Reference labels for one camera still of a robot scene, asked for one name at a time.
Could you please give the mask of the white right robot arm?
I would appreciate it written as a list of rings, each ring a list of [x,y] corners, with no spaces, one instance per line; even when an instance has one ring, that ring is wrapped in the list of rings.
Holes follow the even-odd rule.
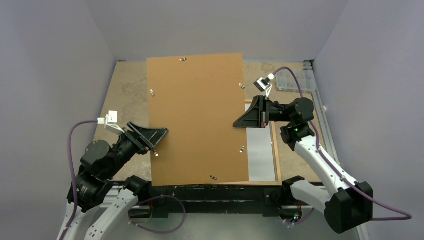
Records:
[[[314,103],[308,98],[280,104],[258,95],[233,127],[263,129],[270,122],[287,122],[280,129],[283,142],[305,160],[324,188],[296,176],[282,182],[280,196],[288,204],[301,201],[310,205],[324,215],[335,233],[341,234],[372,220],[373,188],[349,175],[323,149],[319,136],[310,128],[313,119]]]

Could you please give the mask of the brown backing board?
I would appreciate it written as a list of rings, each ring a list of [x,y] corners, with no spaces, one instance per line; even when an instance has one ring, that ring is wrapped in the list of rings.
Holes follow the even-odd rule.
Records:
[[[241,53],[152,57],[146,61],[149,126],[169,132],[151,161],[154,186],[246,182],[247,131]]]

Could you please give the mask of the light wooden picture frame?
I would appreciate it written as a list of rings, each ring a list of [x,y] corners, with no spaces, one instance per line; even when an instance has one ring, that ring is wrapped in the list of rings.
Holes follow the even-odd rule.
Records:
[[[275,181],[249,181],[250,183],[257,183],[259,185],[279,185],[282,181],[282,173],[281,173],[281,164],[279,160],[279,150],[278,150],[278,141],[276,137],[276,127],[275,124],[272,122],[269,124],[271,128],[271,138],[273,140],[273,155],[274,155],[274,167],[275,167]]]

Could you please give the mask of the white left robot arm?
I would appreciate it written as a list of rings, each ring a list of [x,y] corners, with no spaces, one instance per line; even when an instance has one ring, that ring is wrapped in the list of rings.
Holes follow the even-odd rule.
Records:
[[[72,136],[74,130],[84,124],[102,125],[118,136],[115,144],[104,140],[91,142],[75,171],[72,154]],[[60,240],[76,240],[83,220],[87,220],[104,202],[113,187],[113,177],[128,163],[134,155],[146,155],[154,151],[158,143],[169,132],[167,128],[146,128],[132,122],[127,130],[105,117],[76,123],[67,136],[67,158],[71,174],[71,186],[67,195],[65,220],[58,235]]]

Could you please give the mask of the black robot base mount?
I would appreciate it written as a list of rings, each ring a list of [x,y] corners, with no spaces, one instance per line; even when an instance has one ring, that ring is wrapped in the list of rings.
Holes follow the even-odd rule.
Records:
[[[161,218],[170,214],[251,214],[263,217],[301,218],[312,209],[295,200],[279,185],[173,185],[149,186],[145,203],[129,210],[133,219]]]

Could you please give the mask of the building photo print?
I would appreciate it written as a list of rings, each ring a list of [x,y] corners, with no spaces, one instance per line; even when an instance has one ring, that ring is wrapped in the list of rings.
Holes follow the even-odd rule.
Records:
[[[247,158],[249,181],[276,180],[271,126],[247,128]]]

